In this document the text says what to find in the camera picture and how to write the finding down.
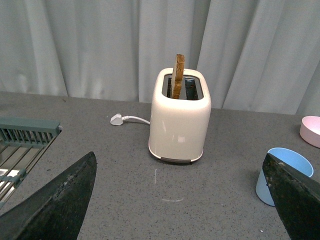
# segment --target blue cup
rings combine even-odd
[[[268,153],[272,154],[308,177],[311,177],[314,174],[314,168],[312,167],[311,163],[304,156],[295,151],[283,147],[275,147],[271,148]],[[270,206],[275,206],[262,168],[260,170],[255,192],[263,202]]]

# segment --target gray countertop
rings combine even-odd
[[[1,117],[58,120],[63,127],[0,213],[93,151],[97,175],[79,240],[289,239],[255,188],[273,147],[305,156],[320,182],[320,149],[300,137],[302,116],[212,109],[203,156],[173,165],[149,152],[147,124],[110,124],[116,113],[148,120],[150,112],[149,103],[0,92]]]

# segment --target metal rack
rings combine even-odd
[[[0,117],[0,208],[60,133],[59,121]]]

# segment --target toaster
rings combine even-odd
[[[170,98],[172,73],[163,69],[155,82],[148,147],[163,161],[191,163],[203,155],[211,97],[204,76],[184,69],[180,97]]]

